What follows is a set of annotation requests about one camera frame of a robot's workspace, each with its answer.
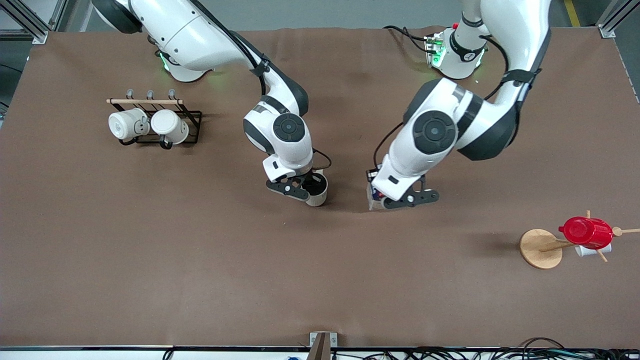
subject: red mug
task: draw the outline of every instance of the red mug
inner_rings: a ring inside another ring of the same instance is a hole
[[[600,250],[613,240],[611,226],[599,218],[573,217],[558,230],[570,242],[591,250]]]

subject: black cable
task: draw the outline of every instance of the black cable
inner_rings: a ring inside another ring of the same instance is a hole
[[[385,351],[385,356],[387,356],[391,360],[400,360],[397,357],[395,357],[393,354],[391,354],[389,351]]]
[[[418,359],[417,357],[415,357],[415,354],[413,352],[406,352],[405,354],[407,354],[410,358],[412,358],[413,360],[423,360],[424,359],[424,354],[422,355],[422,357],[420,357],[420,359]]]
[[[393,129],[391,129],[391,131],[389,131],[384,138],[382,138],[382,141],[380,141],[380,143],[378,144],[378,146],[376,147],[376,150],[374,150],[373,152],[373,167],[377,168],[378,167],[378,151],[380,150],[380,147],[382,147],[382,144],[385,143],[385,141],[387,141],[387,139],[393,134],[395,133],[396,130],[398,130],[402,125],[404,124],[404,122],[401,122],[400,124],[396,125]]]
[[[173,349],[169,349],[162,355],[162,360],[170,360],[173,357]]]
[[[384,356],[384,355],[386,355],[386,354],[384,354],[384,353],[380,353],[380,354],[372,354],[372,355],[368,355],[368,356],[363,357],[363,358],[362,358],[362,360],[371,360],[371,359],[373,359],[373,358],[374,358],[374,357],[376,357],[376,356]]]
[[[570,357],[572,359],[593,360],[593,357],[588,357],[588,356],[576,354],[573,352],[568,352],[568,351],[554,352],[551,350],[554,350],[554,349],[542,348],[539,350],[533,350],[532,352],[535,354],[544,354],[546,355],[547,358],[549,357],[555,358],[555,357],[561,356],[561,357]]]
[[[354,357],[356,359],[364,359],[364,357],[362,356],[356,356],[356,355],[347,355],[347,354],[338,354],[337,352],[333,353],[334,356],[346,356],[346,357]]]
[[[16,69],[15,67],[11,67],[11,66],[8,66],[8,65],[5,65],[5,64],[0,64],[0,66],[2,66],[2,67],[6,67],[7,69],[12,69],[12,70],[17,71],[17,72],[19,72],[19,73],[21,73],[21,74],[22,74],[22,71],[21,71],[21,70]]]
[[[397,26],[394,26],[394,25],[388,25],[388,26],[385,26],[383,29],[393,29],[393,30],[399,31],[399,32],[400,32],[400,34],[402,34],[402,35],[404,35],[404,36],[408,37],[408,38],[409,38],[409,40],[411,40],[411,42],[414,44],[414,46],[415,46],[415,47],[417,47],[418,49],[420,49],[420,51],[422,51],[423,53],[429,53],[429,54],[435,54],[435,53],[436,53],[436,52],[435,52],[435,51],[433,51],[433,50],[427,50],[427,49],[424,49],[424,48],[422,48],[418,43],[416,43],[416,42],[415,42],[416,40],[424,41],[424,38],[417,37],[417,36],[415,36],[415,35],[410,34],[410,33],[409,33],[409,29],[407,29],[407,28],[406,28],[406,26],[404,26],[402,29],[400,29],[400,28],[398,28]]]
[[[428,356],[431,356],[436,360],[468,360],[467,357],[456,348],[417,347],[413,351],[423,355],[420,360],[425,359]],[[456,359],[454,356],[452,356],[450,354],[451,352],[459,355],[460,359]]]
[[[491,360],[498,360],[500,359],[502,356],[505,356],[506,354],[510,353],[510,352],[514,352],[514,349],[509,348],[509,347],[502,347],[499,348],[498,350],[496,350],[493,353],[493,356],[491,356]]]
[[[488,35],[488,36],[480,35],[479,38],[485,39],[486,41],[490,42],[493,46],[495,46],[500,51],[500,54],[502,54],[502,57],[504,58],[504,72],[509,71],[509,58],[507,57],[507,53],[504,51],[504,48],[502,48],[500,44],[498,44],[494,39],[492,39],[491,35]],[[489,95],[484,97],[484,99],[488,100],[491,98],[491,96],[494,96],[495,93],[497,93],[498,90],[500,90],[500,88],[502,87],[502,84],[504,83],[499,83],[495,87],[495,89],[493,89],[493,91],[489,93]]]
[[[550,339],[550,338],[542,338],[542,337],[537,337],[537,338],[531,338],[522,348],[522,359],[524,359],[525,355],[527,356],[527,360],[531,360],[531,353],[527,352],[527,348],[535,343],[536,341],[540,341],[540,340],[544,340],[547,341],[551,344],[554,344],[556,346],[558,346],[559,348],[564,348],[564,346],[562,344],[560,344],[559,342],[557,342],[556,340]]]
[[[242,41],[240,41],[240,39],[238,39],[235,35],[231,34],[229,29],[227,29],[218,20],[218,18],[216,18],[209,11],[209,9],[207,9],[199,0],[190,0],[190,1],[191,1],[192,4],[195,5],[196,8],[198,8],[198,10],[200,10],[200,12],[202,12],[206,17],[209,18],[209,20],[211,20],[215,25],[217,25],[217,27],[219,27],[222,30],[222,32],[224,32],[225,35],[228,36],[231,39],[231,41],[233,41],[238,46],[238,48],[240,48],[240,51],[242,51],[242,53],[247,57],[247,59],[249,59],[249,62],[251,62],[251,65],[253,66],[254,69],[258,67],[258,63],[255,61],[255,58],[251,55],[249,50],[246,48],[244,43]],[[260,75],[258,78],[260,79],[260,92],[261,92],[261,95],[265,95],[267,93],[267,86],[266,86],[266,84],[264,82],[264,76]]]
[[[324,170],[324,169],[326,169],[326,168],[330,168],[330,167],[331,167],[332,161],[331,161],[331,158],[330,158],[329,156],[327,156],[325,153],[323,153],[322,151],[317,150],[317,149],[313,149],[313,152],[317,152],[318,154],[320,154],[320,155],[324,156],[324,158],[326,158],[327,160],[329,160],[329,165],[324,166],[324,167],[314,167],[314,168],[312,168],[313,170]]]

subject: metal bracket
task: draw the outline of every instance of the metal bracket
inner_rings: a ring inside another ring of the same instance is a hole
[[[316,341],[316,338],[318,337],[318,334],[328,334],[329,335],[329,344],[333,347],[337,347],[338,346],[338,333],[337,332],[330,332],[330,331],[314,331],[314,332],[310,332],[309,333],[309,346],[312,347],[314,346],[314,342]]]
[[[44,32],[44,37],[43,38],[33,38],[33,41],[31,42],[33,45],[44,45],[47,42],[47,38],[49,37],[49,32],[45,31]]]
[[[600,31],[600,36],[602,38],[615,38],[616,37],[616,33],[613,30],[611,30],[610,32],[606,32],[602,28],[602,24],[598,25],[598,30]]]
[[[309,334],[311,350],[307,360],[330,360],[331,347],[338,345],[338,333],[317,331]]]
[[[22,0],[0,0],[0,8],[33,37],[34,44],[44,44],[52,28]]]

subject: floor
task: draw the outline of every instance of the floor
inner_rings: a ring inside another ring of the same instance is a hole
[[[260,1],[238,0],[228,6],[224,0],[203,0],[217,17],[235,30],[279,28],[381,28],[389,24],[422,28],[431,24],[448,25],[460,19],[460,4],[451,0],[407,0],[402,6],[394,0]],[[575,1],[581,26],[593,24],[609,0]],[[549,22],[553,27],[571,26],[567,0],[552,0]],[[76,0],[65,17],[66,31],[114,31],[98,17],[89,0]],[[616,43],[628,70],[630,81],[640,87],[640,11],[633,13],[616,30]],[[27,61],[29,41],[0,41],[0,63],[22,70]],[[9,105],[20,73],[0,67],[0,101]],[[1,116],[6,112],[0,104]]]

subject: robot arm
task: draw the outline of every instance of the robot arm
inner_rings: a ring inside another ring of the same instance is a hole
[[[166,69],[179,81],[195,81],[208,70],[244,63],[269,87],[244,117],[244,132],[269,156],[263,161],[275,192],[318,206],[326,178],[312,171],[313,148],[305,121],[308,95],[264,54],[229,31],[198,0],[93,0],[99,15],[123,33],[143,28]]]
[[[404,128],[390,146],[377,174],[370,176],[370,208],[400,208],[433,202],[433,190],[413,184],[452,150],[471,160],[496,157],[514,139],[520,108],[539,72],[550,31],[550,0],[489,0],[483,20],[505,50],[509,69],[490,103],[448,79],[422,86],[404,114]]]
[[[480,11],[481,0],[460,0],[462,17],[457,26],[434,34],[428,40],[429,66],[438,69],[444,76],[464,79],[480,66],[486,40],[489,35]]]

